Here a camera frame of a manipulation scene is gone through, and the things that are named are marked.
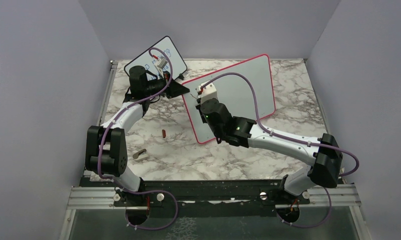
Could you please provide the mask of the pink framed whiteboard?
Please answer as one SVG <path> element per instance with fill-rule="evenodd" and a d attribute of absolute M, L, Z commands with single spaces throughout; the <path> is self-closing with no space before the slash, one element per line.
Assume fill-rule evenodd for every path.
<path fill-rule="evenodd" d="M 203 123 L 201 115 L 196 109 L 197 101 L 190 94 L 198 96 L 196 88 L 209 80 L 224 73 L 238 73 L 246 77 L 251 83 L 257 101 L 258 114 L 261 119 L 269 117 L 276 111 L 274 86 L 270 58 L 261 54 L 250 59 L 221 67 L 211 73 L 206 73 L 182 83 L 190 89 L 183 95 L 183 102 L 199 144 L 205 144 L 215 139 L 210 127 Z M 239 76 L 229 75 L 213 82 L 217 90 L 219 102 L 225 104 L 233 116 L 256 119 L 254 99 L 249 85 Z"/>

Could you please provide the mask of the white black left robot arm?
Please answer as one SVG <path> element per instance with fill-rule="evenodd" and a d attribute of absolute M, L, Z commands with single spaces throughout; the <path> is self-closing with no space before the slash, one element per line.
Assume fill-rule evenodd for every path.
<path fill-rule="evenodd" d="M 128 167 L 126 134 L 145 116 L 155 97 L 172 99 L 190 91 L 175 81 L 169 71 L 153 80 L 148 79 L 150 74 L 143 66 L 131 67 L 130 86 L 121 108 L 102 125 L 92 125 L 86 138 L 85 168 L 127 189 L 126 198 L 136 206 L 145 201 L 146 192 L 141 188 L 142 178 Z"/>

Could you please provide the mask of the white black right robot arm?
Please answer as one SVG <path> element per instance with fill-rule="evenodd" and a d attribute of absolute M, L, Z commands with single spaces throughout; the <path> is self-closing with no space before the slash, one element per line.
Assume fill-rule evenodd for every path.
<path fill-rule="evenodd" d="M 253 119 L 232 116 L 216 98 L 197 104 L 196 109 L 218 144 L 224 141 L 235 147 L 269 150 L 306 164 L 281 180 L 277 198 L 282 203 L 290 203 L 315 186 L 337 187 L 343 155 L 337 149 L 337 142 L 332 135 L 325 133 L 321 138 L 286 136 L 282 131 L 261 128 Z"/>

